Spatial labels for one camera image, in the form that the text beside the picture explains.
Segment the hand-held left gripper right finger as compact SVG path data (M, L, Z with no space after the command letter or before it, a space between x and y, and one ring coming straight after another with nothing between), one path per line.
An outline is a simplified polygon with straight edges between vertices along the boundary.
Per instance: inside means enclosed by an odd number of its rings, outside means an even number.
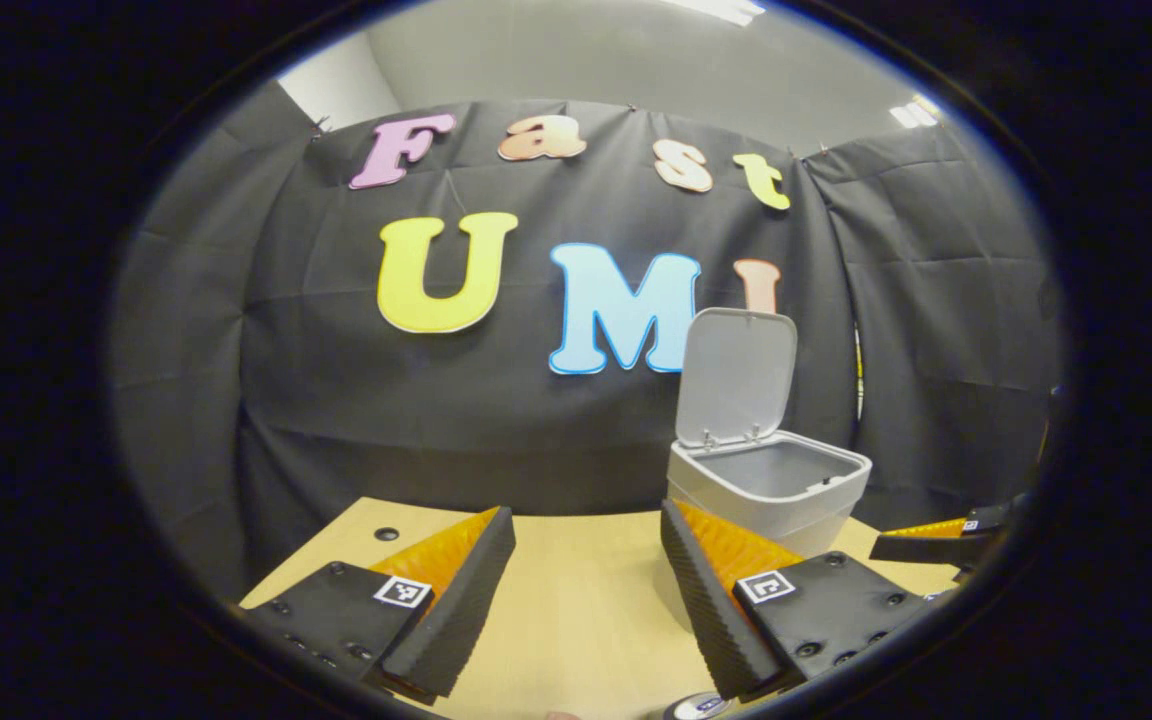
M933 605L846 552L803 558L676 498L660 506L660 543L723 700L813 682Z

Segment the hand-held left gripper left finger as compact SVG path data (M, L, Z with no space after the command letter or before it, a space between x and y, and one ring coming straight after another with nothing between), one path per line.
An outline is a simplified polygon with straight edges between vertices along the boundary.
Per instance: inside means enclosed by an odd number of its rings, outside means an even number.
M511 509L495 506L366 568L326 562L247 621L335 683L433 705L465 669L515 547Z

